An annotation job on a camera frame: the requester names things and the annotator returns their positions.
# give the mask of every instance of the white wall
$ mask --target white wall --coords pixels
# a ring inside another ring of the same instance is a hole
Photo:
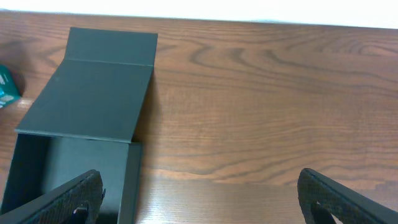
[[[293,22],[398,28],[395,1],[379,0],[2,0],[0,8],[118,16]]]

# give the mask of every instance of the table top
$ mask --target table top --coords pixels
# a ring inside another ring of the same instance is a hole
[[[398,30],[2,12],[0,191],[71,26],[159,33],[137,223],[303,223],[310,167],[398,209]]]

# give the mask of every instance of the green package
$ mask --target green package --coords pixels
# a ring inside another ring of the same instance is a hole
[[[0,65],[0,108],[20,98],[17,87],[12,80],[9,70]]]

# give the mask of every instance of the open lid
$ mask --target open lid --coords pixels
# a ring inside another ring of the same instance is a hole
[[[71,28],[65,58],[16,131],[131,142],[157,34]]]

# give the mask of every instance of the teal box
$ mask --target teal box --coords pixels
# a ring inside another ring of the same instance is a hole
[[[0,108],[20,98],[17,87],[12,80],[9,70],[0,65]]]

